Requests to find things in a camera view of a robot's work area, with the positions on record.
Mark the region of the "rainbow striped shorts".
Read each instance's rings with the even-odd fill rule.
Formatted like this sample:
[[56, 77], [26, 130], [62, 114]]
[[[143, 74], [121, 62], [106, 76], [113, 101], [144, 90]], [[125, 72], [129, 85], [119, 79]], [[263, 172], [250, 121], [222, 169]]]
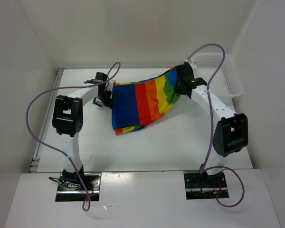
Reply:
[[176, 68], [151, 79], [113, 87], [112, 127], [116, 135], [143, 129], [162, 118], [178, 101]]

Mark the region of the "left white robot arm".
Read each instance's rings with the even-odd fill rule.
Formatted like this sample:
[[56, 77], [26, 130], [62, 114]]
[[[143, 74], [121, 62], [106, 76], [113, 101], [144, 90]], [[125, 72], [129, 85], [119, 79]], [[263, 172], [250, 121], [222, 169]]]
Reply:
[[52, 125], [59, 135], [64, 153], [61, 183], [75, 190], [85, 185], [84, 167], [79, 152], [79, 132], [83, 128], [83, 107], [90, 101], [97, 106], [110, 106], [115, 80], [97, 72], [94, 79], [69, 95], [55, 99]]

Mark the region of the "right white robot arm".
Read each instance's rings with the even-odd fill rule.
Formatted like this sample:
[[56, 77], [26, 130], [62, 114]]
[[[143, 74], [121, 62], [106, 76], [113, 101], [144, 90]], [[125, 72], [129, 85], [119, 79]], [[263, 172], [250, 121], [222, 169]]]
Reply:
[[187, 95], [210, 116], [210, 143], [204, 163], [200, 167], [200, 184], [211, 186], [218, 173], [228, 163], [228, 156], [241, 151], [248, 144], [248, 119], [228, 108], [201, 77], [194, 76], [192, 66], [185, 62], [175, 67], [177, 82], [174, 91]]

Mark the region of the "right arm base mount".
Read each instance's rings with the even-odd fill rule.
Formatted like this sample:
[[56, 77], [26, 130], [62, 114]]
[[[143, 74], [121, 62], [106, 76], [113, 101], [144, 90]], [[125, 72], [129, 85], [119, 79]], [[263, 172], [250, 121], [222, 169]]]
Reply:
[[224, 173], [209, 176], [206, 172], [185, 171], [184, 183], [187, 200], [204, 200], [229, 198], [227, 183]]

